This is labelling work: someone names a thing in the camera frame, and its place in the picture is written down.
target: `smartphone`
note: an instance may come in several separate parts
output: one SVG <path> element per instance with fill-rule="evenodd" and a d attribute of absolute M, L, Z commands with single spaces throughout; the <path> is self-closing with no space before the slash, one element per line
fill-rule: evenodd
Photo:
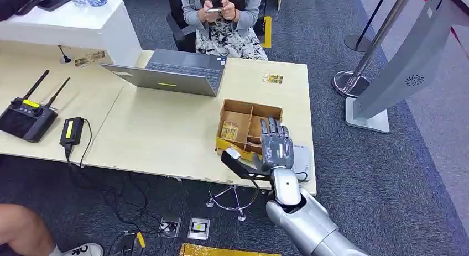
<path fill-rule="evenodd" d="M 223 7 L 210 8 L 206 12 L 213 13 L 213 12 L 221 12 L 221 11 L 223 11 Z"/>
<path fill-rule="evenodd" d="M 42 0 L 38 3 L 38 7 L 46 11 L 54 11 L 68 1 L 70 0 Z"/>

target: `chair base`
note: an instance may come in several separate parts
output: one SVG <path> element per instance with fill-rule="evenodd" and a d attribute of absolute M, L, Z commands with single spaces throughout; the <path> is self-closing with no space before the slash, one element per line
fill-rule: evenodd
<path fill-rule="evenodd" d="M 246 215 L 244 214 L 244 209 L 248 208 L 249 206 L 252 205 L 252 203 L 256 200 L 257 198 L 257 195 L 259 194 L 259 190 L 256 189 L 256 192 L 254 194 L 254 196 L 252 197 L 251 201 L 249 202 L 248 205 L 245 205 L 245 206 L 241 206 L 240 202 L 239 202 L 239 198 L 238 198 L 238 192 L 236 191 L 236 188 L 238 188 L 238 186 L 234 186 L 234 185 L 230 185 L 226 188 L 224 188 L 222 191 L 220 191 L 217 195 L 213 195 L 212 192 L 210 191 L 210 187 L 209 187 L 209 195 L 210 195 L 210 198 L 207 200 L 207 202 L 205 203 L 205 205 L 208 207 L 208 208 L 212 208 L 214 207 L 214 205 L 217 205 L 218 207 L 222 208 L 222 209 L 225 209 L 225 210 L 229 210 L 229 211 L 237 211 L 238 212 L 238 220 L 239 221 L 244 221 L 246 220 Z M 236 204 L 238 205 L 237 207 L 225 207 L 225 206 L 222 206 L 220 205 L 216 199 L 220 196 L 222 196 L 223 194 L 229 192 L 229 190 L 233 190 L 234 191 L 234 196 L 236 198 Z"/>

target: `woman's hands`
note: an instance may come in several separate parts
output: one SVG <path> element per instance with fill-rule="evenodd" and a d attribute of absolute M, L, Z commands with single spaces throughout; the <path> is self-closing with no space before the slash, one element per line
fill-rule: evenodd
<path fill-rule="evenodd" d="M 223 10 L 221 12 L 221 15 L 223 16 L 223 18 L 225 18 L 226 20 L 232 20 L 232 21 L 238 22 L 240 13 L 235 8 L 235 4 L 230 2 L 229 0 L 221 0 L 221 3 L 223 4 Z M 210 8 L 213 8 L 212 2 L 210 0 L 205 0 L 204 7 L 197 11 L 197 16 L 199 17 L 200 22 L 212 23 L 212 22 L 215 22 L 215 20 L 217 20 L 220 13 L 219 12 L 207 13 L 207 10 Z"/>
<path fill-rule="evenodd" d="M 221 11 L 223 18 L 238 22 L 240 13 L 235 8 L 235 4 L 229 0 L 221 0 L 221 3 L 223 4 L 223 11 Z"/>
<path fill-rule="evenodd" d="M 212 8 L 213 4 L 210 0 L 205 0 L 204 7 L 197 11 L 197 16 L 199 17 L 200 22 L 215 22 L 217 20 L 219 12 L 207 13 L 207 10 Z"/>

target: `office chair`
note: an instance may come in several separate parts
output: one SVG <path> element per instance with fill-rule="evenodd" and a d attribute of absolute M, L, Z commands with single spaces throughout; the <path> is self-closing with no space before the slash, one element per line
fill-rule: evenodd
<path fill-rule="evenodd" d="M 183 2 L 181 0 L 169 0 L 171 12 L 166 16 L 169 28 L 173 32 L 174 42 L 180 51 L 195 52 L 195 31 L 184 34 L 183 29 L 188 25 L 184 21 Z M 265 34 L 264 16 L 267 0 L 261 0 L 259 6 L 259 17 L 253 29 L 257 36 Z"/>

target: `cardboard box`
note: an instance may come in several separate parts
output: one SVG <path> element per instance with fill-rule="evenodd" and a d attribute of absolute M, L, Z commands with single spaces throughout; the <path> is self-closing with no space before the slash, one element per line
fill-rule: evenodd
<path fill-rule="evenodd" d="M 221 152 L 236 146 L 241 158 L 252 161 L 253 154 L 262 156 L 260 147 L 260 119 L 267 117 L 282 122 L 282 109 L 267 105 L 225 99 L 220 111 L 220 122 L 215 150 Z"/>

